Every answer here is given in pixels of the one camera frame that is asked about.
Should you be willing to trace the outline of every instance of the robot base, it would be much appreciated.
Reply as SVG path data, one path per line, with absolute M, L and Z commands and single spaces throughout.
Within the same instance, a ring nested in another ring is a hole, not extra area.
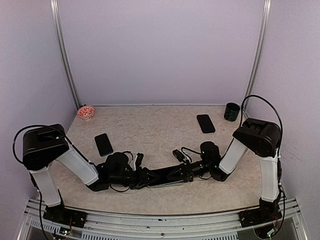
M 254 225 L 264 224 L 268 222 L 275 221 L 276 218 L 281 219 L 282 214 L 280 208 L 270 214 L 268 217 L 262 217 L 262 211 L 260 208 L 247 209 L 239 212 L 239 218 L 241 222 L 241 227 L 250 227 Z
M 58 206 L 46 207 L 43 219 L 83 229 L 87 219 L 87 213 L 84 211 L 67 209 L 63 204 L 60 204 Z

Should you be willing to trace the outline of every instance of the black smartphone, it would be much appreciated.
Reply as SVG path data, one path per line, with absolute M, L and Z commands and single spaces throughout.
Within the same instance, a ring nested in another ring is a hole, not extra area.
M 106 133 L 95 136 L 94 140 L 101 157 L 112 154 L 114 152 Z
M 214 133 L 216 131 L 208 114 L 197 115 L 196 119 L 198 120 L 201 131 L 204 134 Z

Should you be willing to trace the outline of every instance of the table surface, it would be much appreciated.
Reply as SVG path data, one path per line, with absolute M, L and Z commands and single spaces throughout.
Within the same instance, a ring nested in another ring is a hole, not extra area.
M 223 155 L 239 125 L 226 121 L 223 106 L 110 106 L 96 107 L 94 117 L 76 117 L 67 132 L 73 144 L 95 164 L 99 155 L 94 137 L 107 133 L 115 152 L 143 153 L 142 167 L 158 169 L 178 165 L 174 149 L 200 151 L 200 144 L 212 141 Z M 215 133 L 201 132 L 196 116 L 208 114 Z M 190 154 L 193 161 L 201 160 Z M 181 215 L 227 211 L 259 204 L 261 172 L 258 158 L 250 151 L 239 161 L 225 182 L 212 178 L 179 186 L 143 188 L 118 193 L 112 189 L 89 190 L 79 178 L 54 161 L 51 173 L 66 206 L 126 214 Z

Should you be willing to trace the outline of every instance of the phone screen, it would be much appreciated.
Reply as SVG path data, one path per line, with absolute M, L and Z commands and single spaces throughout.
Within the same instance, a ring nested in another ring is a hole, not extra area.
M 106 133 L 95 136 L 94 140 L 101 157 L 114 152 Z
M 197 115 L 196 119 L 198 120 L 201 131 L 204 134 L 214 133 L 216 131 L 208 114 Z

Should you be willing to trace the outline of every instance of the lavender wall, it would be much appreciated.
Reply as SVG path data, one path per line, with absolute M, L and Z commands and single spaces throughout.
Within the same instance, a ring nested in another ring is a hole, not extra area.
M 35 194 L 28 171 L 12 154 L 15 133 L 31 124 L 61 123 L 68 128 L 76 113 L 50 2 L 1 0 L 0 5 L 0 239 L 11 240 Z
M 312 240 L 320 225 L 320 1 L 273 1 L 253 93 L 278 109 L 283 125 L 283 184 L 296 197 Z M 252 100 L 252 117 L 275 120 Z
M 59 1 L 81 102 L 240 102 L 263 6 L 263 0 Z

